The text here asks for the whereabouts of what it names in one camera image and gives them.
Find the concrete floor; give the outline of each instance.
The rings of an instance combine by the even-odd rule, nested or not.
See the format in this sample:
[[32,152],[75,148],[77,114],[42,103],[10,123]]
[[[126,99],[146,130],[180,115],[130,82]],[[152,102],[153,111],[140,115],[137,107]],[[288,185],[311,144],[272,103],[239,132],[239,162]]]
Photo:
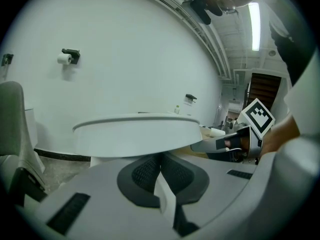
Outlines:
[[45,192],[50,195],[61,184],[67,183],[74,176],[90,167],[90,162],[58,160],[40,156],[45,166],[43,180]]

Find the white cube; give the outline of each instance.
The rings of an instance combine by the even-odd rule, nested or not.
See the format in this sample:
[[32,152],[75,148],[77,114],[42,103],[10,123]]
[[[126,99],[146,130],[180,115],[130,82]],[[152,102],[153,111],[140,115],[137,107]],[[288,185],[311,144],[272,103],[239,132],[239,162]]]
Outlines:
[[244,123],[250,125],[260,139],[262,139],[275,123],[275,118],[265,105],[256,98],[249,106],[241,111],[236,121],[238,124]]

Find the white paper roll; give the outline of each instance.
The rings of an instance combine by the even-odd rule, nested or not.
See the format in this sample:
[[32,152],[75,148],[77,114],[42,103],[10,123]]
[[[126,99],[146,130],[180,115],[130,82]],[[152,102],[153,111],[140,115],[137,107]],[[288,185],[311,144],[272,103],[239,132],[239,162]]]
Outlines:
[[71,54],[68,53],[60,53],[58,55],[58,63],[63,65],[69,65],[71,63]]
[[210,131],[210,134],[209,134],[210,137],[219,137],[219,136],[222,136],[222,135],[226,135],[226,132],[224,130],[218,130],[218,129],[215,129],[215,128],[211,128],[211,131]]

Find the chair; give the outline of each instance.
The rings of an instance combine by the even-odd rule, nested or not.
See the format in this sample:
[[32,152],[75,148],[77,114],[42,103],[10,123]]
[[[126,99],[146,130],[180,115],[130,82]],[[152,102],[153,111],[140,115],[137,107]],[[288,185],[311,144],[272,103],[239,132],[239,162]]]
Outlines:
[[15,204],[23,206],[25,194],[37,201],[46,196],[28,132],[24,92],[14,81],[0,84],[0,156],[18,157],[9,187],[9,196]]

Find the bottle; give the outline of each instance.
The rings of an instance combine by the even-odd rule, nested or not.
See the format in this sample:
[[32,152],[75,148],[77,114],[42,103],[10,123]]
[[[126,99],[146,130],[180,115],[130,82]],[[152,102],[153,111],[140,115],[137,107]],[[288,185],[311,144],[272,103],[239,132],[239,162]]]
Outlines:
[[175,109],[174,109],[174,113],[176,113],[177,115],[179,114],[180,108],[178,105],[176,105]]

